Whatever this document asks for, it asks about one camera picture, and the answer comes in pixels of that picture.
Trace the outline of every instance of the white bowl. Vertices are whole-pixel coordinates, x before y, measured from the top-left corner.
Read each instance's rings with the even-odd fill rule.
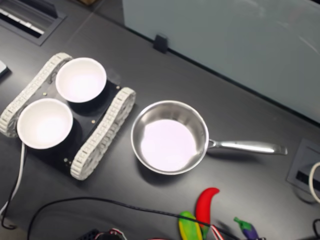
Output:
[[[74,118],[67,105],[52,98],[37,100],[20,114],[17,132],[33,149],[52,148],[69,135]]]
[[[84,103],[96,98],[105,88],[107,73],[92,58],[81,57],[67,62],[56,75],[58,93],[72,103]]]

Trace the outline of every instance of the bowl rim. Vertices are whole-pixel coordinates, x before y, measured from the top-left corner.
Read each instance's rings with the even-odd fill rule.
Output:
[[[94,64],[96,64],[100,70],[102,70],[102,74],[103,74],[103,87],[97,91],[97,94],[91,96],[90,98],[86,99],[86,100],[76,100],[76,99],[72,99],[68,96],[66,96],[62,89],[60,88],[60,82],[61,82],[61,74],[63,72],[64,69],[66,69],[68,66],[72,65],[72,64],[75,64],[77,62],[81,62],[81,61],[87,61],[87,62],[92,62]],[[93,59],[93,58],[90,58],[90,57],[78,57],[78,58],[74,58],[70,61],[68,61],[66,64],[64,64],[58,71],[58,73],[56,74],[56,77],[55,77],[55,87],[56,87],[56,90],[58,91],[58,93],[61,95],[61,97],[63,97],[65,100],[71,102],[71,103],[86,103],[86,102],[89,102],[91,101],[92,99],[95,99],[96,97],[98,97],[102,91],[104,90],[104,88],[106,87],[106,84],[107,84],[107,72],[106,72],[106,69],[104,68],[104,66],[102,66],[102,64],[100,62],[98,62],[97,60]]]
[[[140,155],[138,154],[136,148],[135,148],[135,145],[134,145],[134,131],[135,131],[135,128],[136,128],[136,125],[138,124],[139,120],[153,107],[155,106],[158,106],[158,105],[162,105],[162,104],[178,104],[180,105],[181,107],[183,108],[186,108],[188,110],[190,110],[198,119],[199,121],[202,123],[203,125],[203,128],[204,128],[204,134],[205,134],[205,143],[204,143],[204,146],[203,146],[203,151],[201,153],[201,155],[199,155],[198,157],[198,160],[196,162],[194,162],[194,164],[192,164],[191,166],[189,166],[188,168],[186,169],[183,169],[183,170],[179,170],[179,171],[174,171],[174,172],[171,172],[171,171],[164,171],[164,170],[159,170],[155,167],[152,167],[150,166],[149,164],[147,164],[145,162],[144,159],[142,159],[140,157]],[[183,174],[185,172],[188,172],[190,171],[191,169],[195,168],[200,162],[201,160],[204,158],[204,156],[206,155],[207,153],[207,150],[208,150],[208,145],[209,145],[209,131],[208,131],[208,127],[206,125],[206,122],[204,121],[204,119],[202,118],[202,116],[193,108],[191,107],[190,105],[186,104],[186,103],[183,103],[181,101],[175,101],[175,100],[163,100],[163,101],[158,101],[158,102],[155,102],[149,106],[147,106],[146,108],[144,108],[140,113],[139,115],[136,117],[136,119],[134,120],[133,122],[133,125],[132,125],[132,128],[131,128],[131,146],[132,146],[132,149],[134,151],[134,154],[135,156],[138,158],[138,160],[144,165],[146,166],[148,169],[150,169],[151,171],[153,172],[156,172],[158,174],[163,174],[163,175],[178,175],[178,174]]]
[[[38,146],[38,145],[35,145],[33,143],[30,143],[29,141],[26,140],[26,138],[23,136],[23,134],[20,134],[21,131],[22,131],[21,129],[22,129],[22,124],[23,124],[23,122],[22,122],[23,116],[31,108],[33,108],[34,105],[37,105],[37,104],[42,103],[42,102],[52,102],[52,103],[56,103],[58,105],[61,105],[63,108],[65,108],[67,110],[68,118],[71,119],[71,121],[69,121],[68,129],[65,132],[65,136],[62,137],[61,139],[59,139],[58,141],[56,141],[55,143],[52,143],[52,144],[47,145],[47,146]],[[39,99],[37,101],[32,102],[31,104],[29,104],[27,107],[25,107],[23,109],[23,111],[19,115],[19,118],[18,118],[18,121],[17,121],[17,125],[16,125],[16,130],[17,130],[17,133],[18,133],[18,136],[19,136],[20,140],[25,145],[27,145],[28,147],[33,148],[33,149],[43,150],[43,149],[50,149],[50,148],[52,148],[54,146],[57,146],[58,144],[62,143],[67,138],[67,136],[70,134],[71,129],[73,127],[73,124],[74,124],[74,117],[72,115],[72,112],[71,112],[70,108],[65,103],[63,103],[63,102],[61,102],[61,101],[59,101],[57,99],[54,99],[54,98],[43,98],[43,99]]]

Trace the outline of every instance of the black desk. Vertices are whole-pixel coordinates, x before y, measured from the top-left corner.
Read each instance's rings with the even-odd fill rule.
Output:
[[[221,193],[212,202],[211,220],[228,226],[238,237],[242,234],[233,222],[235,216],[252,222],[269,240],[313,235],[311,224],[319,217],[320,206],[299,200],[286,177],[301,139],[320,144],[320,129],[175,55],[155,51],[149,42],[78,5],[56,2],[68,18],[41,47],[0,27],[0,56],[13,71],[0,82],[0,111],[45,61],[60,51],[101,62],[117,83],[137,92],[136,106],[86,181],[76,181],[29,158],[8,213],[14,223],[26,229],[41,205],[77,196],[111,198],[174,213],[193,212],[201,191],[218,187]],[[186,174],[154,174],[135,158],[130,129],[144,107],[160,100],[178,100],[197,109],[213,139],[278,143],[286,145],[289,154],[212,151]],[[0,203],[4,203],[18,173],[19,141],[0,135],[0,153]],[[122,229],[129,239],[179,239],[176,219],[90,201],[62,203],[46,210],[36,221],[32,236],[72,240],[92,228],[111,227]]]

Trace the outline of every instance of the frying pan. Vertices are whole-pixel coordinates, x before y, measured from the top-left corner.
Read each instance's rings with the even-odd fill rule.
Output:
[[[200,114],[191,106],[173,100],[153,103],[138,115],[131,130],[131,144],[143,165],[164,175],[193,169],[211,148],[272,155],[288,153],[286,147],[272,143],[209,139]]]

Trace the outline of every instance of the wire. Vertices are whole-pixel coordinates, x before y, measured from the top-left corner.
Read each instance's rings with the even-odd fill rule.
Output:
[[[97,240],[98,239],[98,237],[99,236],[101,236],[101,235],[103,235],[103,234],[105,234],[104,232],[100,232],[100,233],[98,233],[95,237],[94,237],[94,240]]]
[[[317,196],[315,189],[314,189],[314,175],[316,172],[316,169],[320,166],[320,162],[317,162],[313,167],[311,168],[310,174],[309,174],[309,188],[312,196],[314,199],[320,204],[320,198]]]
[[[22,143],[19,174],[18,174],[18,177],[17,177],[17,179],[15,181],[14,187],[12,188],[12,190],[10,192],[8,201],[4,204],[4,206],[0,210],[0,216],[2,215],[1,225],[2,225],[2,227],[4,227],[5,229],[8,229],[8,230],[16,229],[15,226],[5,226],[4,221],[5,221],[5,217],[6,217],[7,211],[8,211],[9,204],[10,204],[11,200],[14,198],[14,196],[16,195],[16,193],[17,193],[17,191],[19,189],[20,183],[21,183],[22,175],[23,175],[23,172],[24,172],[26,154],[27,154],[26,146],[25,146],[24,143]]]
[[[110,199],[106,199],[106,198],[99,198],[99,197],[89,197],[89,196],[81,196],[81,197],[73,197],[73,198],[66,198],[66,199],[61,199],[61,200],[57,200],[57,201],[52,201],[49,202],[45,205],[43,205],[42,207],[40,207],[35,214],[32,216],[32,219],[30,221],[29,227],[28,227],[28,231],[27,231],[27,240],[30,240],[30,235],[31,235],[31,230],[33,227],[33,224],[37,218],[37,216],[39,215],[39,213],[54,204],[59,204],[59,203],[64,203],[64,202],[71,202],[71,201],[78,201],[78,200],[93,200],[93,201],[99,201],[99,202],[105,202],[105,203],[110,203],[110,204],[114,204],[114,205],[118,205],[127,209],[133,209],[133,210],[137,210],[137,211],[141,211],[141,212],[147,212],[147,213],[154,213],[154,214],[159,214],[159,215],[165,215],[165,216],[169,216],[169,217],[174,217],[177,219],[186,219],[186,220],[190,220],[192,222],[198,223],[198,224],[203,224],[205,226],[210,227],[211,224],[208,224],[206,222],[202,222],[202,221],[198,221],[196,219],[193,218],[189,218],[186,216],[181,216],[178,214],[174,214],[174,213],[170,213],[170,212],[165,212],[165,211],[158,211],[158,210],[152,210],[152,209],[147,209],[147,208],[141,208],[141,207],[137,207],[137,206],[132,206],[132,205],[128,205],[119,201],[115,201],[115,200],[110,200]],[[233,240],[240,240],[240,238],[232,235],[231,233],[228,233],[227,231],[216,227],[217,230],[219,230],[221,233],[223,233],[224,235],[228,236],[229,238],[233,239]]]
[[[216,232],[214,231],[214,229],[213,229],[212,227],[210,227],[210,229],[211,229],[211,231],[212,231],[212,233],[213,233],[214,239],[215,239],[215,240],[219,240],[218,235],[216,234]]]
[[[118,232],[118,234],[120,234],[124,240],[128,240],[128,239],[126,238],[125,234],[124,234],[122,231],[120,231],[119,229],[117,229],[117,228],[112,228],[111,230]]]

